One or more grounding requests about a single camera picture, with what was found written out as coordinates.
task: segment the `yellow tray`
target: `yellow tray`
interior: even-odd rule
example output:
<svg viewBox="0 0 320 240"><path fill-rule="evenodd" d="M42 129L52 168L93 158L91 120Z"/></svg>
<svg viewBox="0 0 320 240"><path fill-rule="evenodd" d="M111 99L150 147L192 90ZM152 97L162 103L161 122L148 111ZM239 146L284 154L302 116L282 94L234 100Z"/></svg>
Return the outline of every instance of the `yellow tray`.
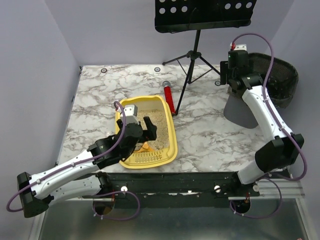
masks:
<svg viewBox="0 0 320 240"><path fill-rule="evenodd" d="M178 144L175 132L174 121L167 102L159 95L137 96L133 98L123 99L120 101L122 106L134 104L139 110L164 109L166 122L168 127L169 147L151 152L133 153L127 160L120 161L120 164L128 169L147 169L158 167L172 162L178 154ZM115 132L119 132L117 120L120 113L115 114Z"/></svg>

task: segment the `gray wall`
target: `gray wall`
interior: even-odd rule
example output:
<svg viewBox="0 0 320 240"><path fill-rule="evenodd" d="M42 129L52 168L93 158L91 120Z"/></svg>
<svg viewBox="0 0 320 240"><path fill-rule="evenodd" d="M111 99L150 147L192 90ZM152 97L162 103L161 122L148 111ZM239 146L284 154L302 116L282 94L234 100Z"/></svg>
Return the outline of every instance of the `gray wall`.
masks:
<svg viewBox="0 0 320 240"><path fill-rule="evenodd" d="M299 73L296 94L282 116L295 133L304 136L303 152L308 172L302 180L306 203L320 236L320 1L295 0L272 40L277 57L294 65ZM296 175L302 172L301 159L293 166Z"/></svg>
<svg viewBox="0 0 320 240"><path fill-rule="evenodd" d="M6 204L18 174L54 166L79 67L43 0L1 1L0 36L0 239L26 240L33 218Z"/></svg>
<svg viewBox="0 0 320 240"><path fill-rule="evenodd" d="M45 0L73 55L82 65L160 64L186 54L195 32L158 33L155 0ZM258 0L252 24L239 29L204 30L199 51L212 63L226 59L230 42L240 33L272 39L294 0ZM266 44L244 39L250 51Z"/></svg>

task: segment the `round hole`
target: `round hole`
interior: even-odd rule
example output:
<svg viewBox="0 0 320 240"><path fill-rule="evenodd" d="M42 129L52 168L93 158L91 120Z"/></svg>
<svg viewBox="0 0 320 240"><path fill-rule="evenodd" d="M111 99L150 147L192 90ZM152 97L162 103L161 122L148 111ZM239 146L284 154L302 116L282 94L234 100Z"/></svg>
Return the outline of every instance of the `round hole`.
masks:
<svg viewBox="0 0 320 240"><path fill-rule="evenodd" d="M183 13L185 13L186 11L188 11L188 7L187 7L187 6L183 6L183 7L181 8L181 11L182 11Z"/></svg>
<svg viewBox="0 0 320 240"><path fill-rule="evenodd" d="M248 2L248 3L245 5L245 7L246 7L247 9L251 8L251 7L252 7L252 2Z"/></svg>
<svg viewBox="0 0 320 240"><path fill-rule="evenodd" d="M159 13L160 14L164 14L166 12L166 10L162 7L162 8L160 8L160 10L159 10Z"/></svg>

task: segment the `tripod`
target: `tripod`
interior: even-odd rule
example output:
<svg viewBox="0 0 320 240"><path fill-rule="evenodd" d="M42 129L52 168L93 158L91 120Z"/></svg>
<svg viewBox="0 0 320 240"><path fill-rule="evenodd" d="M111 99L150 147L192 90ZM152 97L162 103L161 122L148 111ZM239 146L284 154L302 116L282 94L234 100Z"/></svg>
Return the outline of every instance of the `tripod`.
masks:
<svg viewBox="0 0 320 240"><path fill-rule="evenodd" d="M181 92L181 95L180 95L180 99L179 99L178 105L176 106L176 109L175 109L175 115L178 115L179 108L180 108L180 105L181 105L181 102L182 102L182 98L184 96L184 93L185 93L185 90L186 90L186 87L187 87L187 83L188 84L194 83L195 81L197 81L198 79L200 79L201 77L203 77L204 75L206 75L207 73L209 73L212 70L220 75L220 72L214 66L212 66L207 60L205 60L202 57L201 52L198 52L200 33L201 33L201 30L197 30L196 31L193 50L188 51L188 53L185 54L185 55L176 57L176 58L174 58L172 60L165 61L165 62L162 63L162 65L166 65L166 64L172 63L174 61L177 61L179 63L179 65L180 65L180 67L182 68L182 70L184 71L184 73L186 74L184 85L183 85L182 92ZM183 66L181 65L181 63L179 61L180 59L183 59L183 58L190 58L190 60L191 60L188 72L185 71L185 69L183 68ZM210 67L210 70L206 71L204 74L202 74L199 77L197 77L196 79L192 80L192 75L193 75L194 67L195 67L195 61L198 58L201 59L205 64L207 64Z"/></svg>

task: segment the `marble table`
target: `marble table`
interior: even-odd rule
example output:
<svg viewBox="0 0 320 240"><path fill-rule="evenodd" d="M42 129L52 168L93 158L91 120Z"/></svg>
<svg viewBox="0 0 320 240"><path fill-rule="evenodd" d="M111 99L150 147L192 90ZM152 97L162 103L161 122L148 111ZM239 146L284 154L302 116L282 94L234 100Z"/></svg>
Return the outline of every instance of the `marble table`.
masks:
<svg viewBox="0 0 320 240"><path fill-rule="evenodd" d="M194 78L209 68L197 65ZM164 95L162 82L171 82L175 105L185 80L178 65L84 66L67 126L59 164L75 157L100 138L115 132L113 102L143 95ZM178 116L173 118L178 144L174 161L159 167L133 170L120 164L104 169L114 173L229 172L254 159L264 144L259 127L247 129L228 121L223 114L229 95L216 86L219 76L211 71L187 85Z"/></svg>

